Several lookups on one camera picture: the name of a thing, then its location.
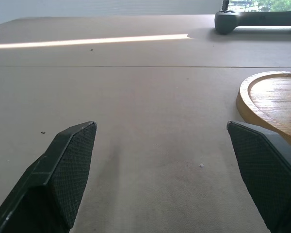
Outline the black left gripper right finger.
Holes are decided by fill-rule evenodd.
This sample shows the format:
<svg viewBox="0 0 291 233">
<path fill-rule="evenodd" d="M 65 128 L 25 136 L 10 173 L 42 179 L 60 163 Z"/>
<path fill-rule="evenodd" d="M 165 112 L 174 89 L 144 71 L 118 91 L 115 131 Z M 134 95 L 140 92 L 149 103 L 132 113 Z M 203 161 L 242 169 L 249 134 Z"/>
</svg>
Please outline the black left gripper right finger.
<svg viewBox="0 0 291 233">
<path fill-rule="evenodd" d="M 243 182 L 271 233 L 291 233 L 291 145 L 260 126 L 229 121 Z"/>
</svg>

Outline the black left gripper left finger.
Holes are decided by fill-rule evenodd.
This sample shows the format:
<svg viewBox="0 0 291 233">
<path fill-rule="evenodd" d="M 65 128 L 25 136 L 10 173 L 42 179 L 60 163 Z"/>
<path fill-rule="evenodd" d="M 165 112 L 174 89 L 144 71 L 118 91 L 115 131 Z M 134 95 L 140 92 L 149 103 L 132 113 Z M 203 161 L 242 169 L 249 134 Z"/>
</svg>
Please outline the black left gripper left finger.
<svg viewBox="0 0 291 233">
<path fill-rule="evenodd" d="M 0 206 L 0 233 L 69 233 L 88 181 L 94 121 L 59 132 Z"/>
</svg>

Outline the round wooden tray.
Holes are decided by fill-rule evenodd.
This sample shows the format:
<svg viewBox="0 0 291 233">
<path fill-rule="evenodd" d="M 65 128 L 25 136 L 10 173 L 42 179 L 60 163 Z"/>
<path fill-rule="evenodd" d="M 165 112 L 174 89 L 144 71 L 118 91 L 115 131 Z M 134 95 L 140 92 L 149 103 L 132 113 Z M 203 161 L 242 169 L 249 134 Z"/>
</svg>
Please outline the round wooden tray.
<svg viewBox="0 0 291 233">
<path fill-rule="evenodd" d="M 247 123 L 275 131 L 291 143 L 291 71 L 269 71 L 246 78 L 236 106 Z"/>
</svg>

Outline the dark grey remote controller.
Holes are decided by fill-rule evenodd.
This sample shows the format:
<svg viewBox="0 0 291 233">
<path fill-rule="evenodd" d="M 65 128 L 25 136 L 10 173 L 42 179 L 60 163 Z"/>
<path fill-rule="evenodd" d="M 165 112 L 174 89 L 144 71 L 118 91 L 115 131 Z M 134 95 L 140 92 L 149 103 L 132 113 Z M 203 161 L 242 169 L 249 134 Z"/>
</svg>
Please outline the dark grey remote controller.
<svg viewBox="0 0 291 233">
<path fill-rule="evenodd" d="M 291 26 L 291 11 L 235 12 L 228 9 L 230 0 L 223 0 L 222 9 L 215 14 L 214 25 L 219 34 L 229 34 L 241 26 Z"/>
</svg>

